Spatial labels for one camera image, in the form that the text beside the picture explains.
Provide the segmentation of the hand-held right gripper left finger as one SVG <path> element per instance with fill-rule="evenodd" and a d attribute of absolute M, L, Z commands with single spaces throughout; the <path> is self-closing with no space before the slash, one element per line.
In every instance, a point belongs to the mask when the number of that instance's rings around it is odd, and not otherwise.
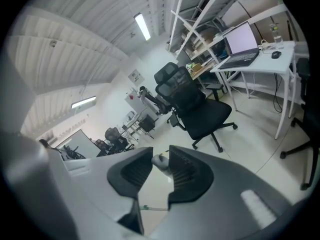
<path fill-rule="evenodd" d="M 55 185 L 79 235 L 143 235 L 138 193 L 153 165 L 145 147 L 64 161 L 49 152 Z"/>

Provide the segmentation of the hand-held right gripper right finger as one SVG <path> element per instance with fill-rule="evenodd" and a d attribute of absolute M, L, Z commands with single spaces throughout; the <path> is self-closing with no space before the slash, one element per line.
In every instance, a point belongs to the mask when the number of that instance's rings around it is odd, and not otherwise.
<path fill-rule="evenodd" d="M 179 146 L 153 164 L 173 180 L 155 240 L 276 240 L 301 211 L 247 168 Z"/>

